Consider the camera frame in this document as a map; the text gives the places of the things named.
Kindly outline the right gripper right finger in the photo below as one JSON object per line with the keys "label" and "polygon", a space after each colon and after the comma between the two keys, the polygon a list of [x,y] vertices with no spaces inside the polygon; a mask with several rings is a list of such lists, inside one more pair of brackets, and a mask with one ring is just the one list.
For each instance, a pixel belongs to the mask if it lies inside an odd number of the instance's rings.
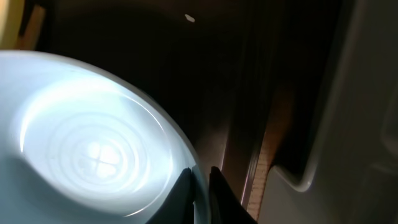
{"label": "right gripper right finger", "polygon": [[219,168],[213,166],[209,182],[212,224],[257,224],[242,207]]}

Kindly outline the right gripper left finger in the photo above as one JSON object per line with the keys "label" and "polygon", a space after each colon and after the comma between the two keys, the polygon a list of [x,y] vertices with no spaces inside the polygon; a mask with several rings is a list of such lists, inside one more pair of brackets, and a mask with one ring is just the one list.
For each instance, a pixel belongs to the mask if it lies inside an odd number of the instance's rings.
{"label": "right gripper left finger", "polygon": [[194,224],[194,190],[192,171],[186,168],[147,224]]}

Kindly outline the light blue bowl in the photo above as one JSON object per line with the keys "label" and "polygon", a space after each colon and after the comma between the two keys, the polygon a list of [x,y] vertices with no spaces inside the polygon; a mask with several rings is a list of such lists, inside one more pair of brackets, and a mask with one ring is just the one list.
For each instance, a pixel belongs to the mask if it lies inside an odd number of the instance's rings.
{"label": "light blue bowl", "polygon": [[150,96],[79,60],[1,52],[2,223],[147,223],[186,168],[209,223],[197,154]]}

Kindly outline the yellow plate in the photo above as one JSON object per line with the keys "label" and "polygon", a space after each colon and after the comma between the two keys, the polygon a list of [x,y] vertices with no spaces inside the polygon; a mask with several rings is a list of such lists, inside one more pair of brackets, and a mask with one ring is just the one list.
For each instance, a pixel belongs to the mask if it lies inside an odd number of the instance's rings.
{"label": "yellow plate", "polygon": [[1,50],[13,49],[24,13],[24,0],[1,0]]}

